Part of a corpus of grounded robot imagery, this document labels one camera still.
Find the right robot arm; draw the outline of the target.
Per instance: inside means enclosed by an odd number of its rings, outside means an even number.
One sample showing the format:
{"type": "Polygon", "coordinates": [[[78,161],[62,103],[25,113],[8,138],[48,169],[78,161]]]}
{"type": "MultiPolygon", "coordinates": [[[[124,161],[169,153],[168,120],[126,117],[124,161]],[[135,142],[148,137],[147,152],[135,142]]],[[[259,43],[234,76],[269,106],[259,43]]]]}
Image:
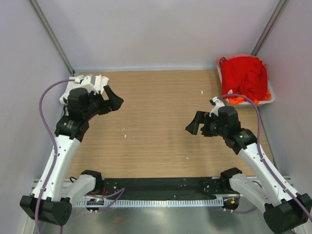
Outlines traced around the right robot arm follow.
{"type": "Polygon", "coordinates": [[[231,168],[221,173],[220,188],[233,190],[246,197],[263,214],[267,226],[282,234],[305,224],[311,217],[312,199],[300,194],[274,167],[251,130],[242,128],[232,106],[214,107],[215,112],[197,111],[186,131],[205,137],[222,137],[225,144],[253,170],[261,186],[251,182],[240,170],[231,168]]]}

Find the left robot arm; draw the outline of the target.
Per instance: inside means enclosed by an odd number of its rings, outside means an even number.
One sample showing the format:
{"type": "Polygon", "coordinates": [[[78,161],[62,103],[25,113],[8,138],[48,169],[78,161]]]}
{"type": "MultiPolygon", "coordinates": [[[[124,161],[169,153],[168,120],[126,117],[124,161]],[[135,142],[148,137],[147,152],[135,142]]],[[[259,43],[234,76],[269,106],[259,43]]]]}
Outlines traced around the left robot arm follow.
{"type": "Polygon", "coordinates": [[[72,158],[89,129],[89,121],[96,115],[118,110],[124,102],[109,85],[104,86],[103,91],[108,99],[104,99],[102,93],[82,87],[69,92],[64,115],[52,135],[53,148],[43,174],[31,194],[22,196],[19,202],[31,219],[63,226],[78,200],[87,194],[102,192],[101,173],[96,171],[83,171],[66,189],[63,183],[72,158]]]}

